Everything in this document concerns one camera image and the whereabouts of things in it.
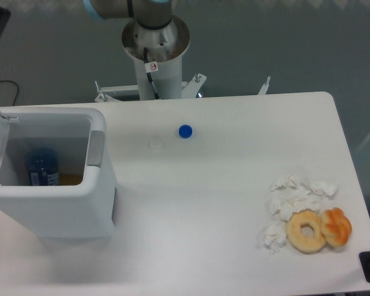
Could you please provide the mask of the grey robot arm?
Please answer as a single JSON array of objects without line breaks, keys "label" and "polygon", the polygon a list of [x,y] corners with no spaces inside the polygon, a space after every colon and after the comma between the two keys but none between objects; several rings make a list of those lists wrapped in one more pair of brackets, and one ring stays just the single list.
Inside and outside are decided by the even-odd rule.
[{"label": "grey robot arm", "polygon": [[[134,18],[148,30],[165,28],[173,18],[171,1],[83,1],[83,6],[93,17]],[[0,38],[10,17],[10,10],[0,6]]]}]

